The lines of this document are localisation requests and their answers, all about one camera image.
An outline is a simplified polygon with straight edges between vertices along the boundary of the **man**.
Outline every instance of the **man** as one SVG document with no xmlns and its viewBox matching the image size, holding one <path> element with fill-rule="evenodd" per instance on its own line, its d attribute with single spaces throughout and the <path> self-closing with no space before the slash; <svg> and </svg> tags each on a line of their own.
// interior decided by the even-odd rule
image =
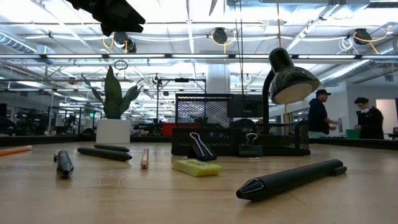
<svg viewBox="0 0 398 224">
<path fill-rule="evenodd" d="M 310 111 L 308 112 L 308 130 L 310 138 L 322 138 L 329 135 L 329 130 L 335 130 L 336 127 L 330 127 L 329 124 L 338 124 L 338 121 L 332 121 L 328 118 L 324 102 L 326 102 L 331 93 L 326 90 L 318 90 L 316 98 L 310 102 Z"/>
<path fill-rule="evenodd" d="M 383 115 L 373 106 L 369 105 L 369 100 L 359 97 L 354 102 L 361 111 L 357 111 L 358 124 L 354 129 L 360 130 L 360 139 L 384 139 Z"/>
</svg>

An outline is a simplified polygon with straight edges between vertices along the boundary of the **plant pot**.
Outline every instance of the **plant pot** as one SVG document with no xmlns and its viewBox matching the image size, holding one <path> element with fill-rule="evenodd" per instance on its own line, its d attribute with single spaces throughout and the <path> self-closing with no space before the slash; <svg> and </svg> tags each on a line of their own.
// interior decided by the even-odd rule
<svg viewBox="0 0 398 224">
<path fill-rule="evenodd" d="M 97 144 L 129 144 L 130 143 L 129 120 L 101 119 L 97 123 Z"/>
</svg>

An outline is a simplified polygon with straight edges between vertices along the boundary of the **black clip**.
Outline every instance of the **black clip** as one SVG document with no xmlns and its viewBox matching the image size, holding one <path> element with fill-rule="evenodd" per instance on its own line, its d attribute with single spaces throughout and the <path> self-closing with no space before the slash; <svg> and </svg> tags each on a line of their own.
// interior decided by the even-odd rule
<svg viewBox="0 0 398 224">
<path fill-rule="evenodd" d="M 200 135 L 198 133 L 192 132 L 189 135 L 195 140 L 196 145 L 192 146 L 192 149 L 188 153 L 188 158 L 195 158 L 203 162 L 217 159 L 217 155 L 213 153 L 210 147 L 206 147 L 200 140 Z"/>
<path fill-rule="evenodd" d="M 262 156 L 262 147 L 260 145 L 255 145 L 254 140 L 259 137 L 258 134 L 249 133 L 246 135 L 248 139 L 246 144 L 239 146 L 239 157 L 259 157 Z"/>
</svg>

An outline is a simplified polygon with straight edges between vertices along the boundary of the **black marker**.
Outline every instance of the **black marker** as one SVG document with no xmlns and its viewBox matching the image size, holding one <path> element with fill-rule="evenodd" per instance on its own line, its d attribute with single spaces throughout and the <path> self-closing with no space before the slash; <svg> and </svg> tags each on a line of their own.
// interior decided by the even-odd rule
<svg viewBox="0 0 398 224">
<path fill-rule="evenodd" d="M 116 161 L 128 161 L 132 159 L 132 157 L 125 153 L 125 152 L 117 152 L 117 151 L 110 151 L 105 149 L 93 149 L 90 147 L 80 147 L 77 149 L 80 154 L 88 155 L 88 156 L 95 156 L 104 159 L 112 159 Z"/>
<path fill-rule="evenodd" d="M 111 145 L 104 145 L 104 144 L 95 144 L 94 148 L 107 149 L 107 150 L 118 151 L 118 152 L 129 152 L 130 151 L 128 148 L 123 147 L 123 146 L 111 146 Z"/>
<path fill-rule="evenodd" d="M 344 174 L 346 170 L 341 161 L 331 159 L 251 179 L 236 191 L 236 196 L 260 201 L 328 175 Z"/>
<path fill-rule="evenodd" d="M 70 162 L 68 152 L 61 150 L 58 155 L 54 154 L 54 162 L 57 162 L 57 173 L 62 177 L 69 177 L 73 173 L 73 164 Z"/>
</svg>

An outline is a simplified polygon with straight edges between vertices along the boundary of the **yellow eraser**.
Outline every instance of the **yellow eraser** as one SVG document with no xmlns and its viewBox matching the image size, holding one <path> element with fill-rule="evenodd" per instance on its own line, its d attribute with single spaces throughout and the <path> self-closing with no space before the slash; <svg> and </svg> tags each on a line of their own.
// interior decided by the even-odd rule
<svg viewBox="0 0 398 224">
<path fill-rule="evenodd" d="M 207 162 L 198 161 L 196 159 L 187 159 L 175 161 L 173 169 L 179 170 L 193 177 L 204 177 L 209 175 L 218 175 L 222 167 Z"/>
</svg>

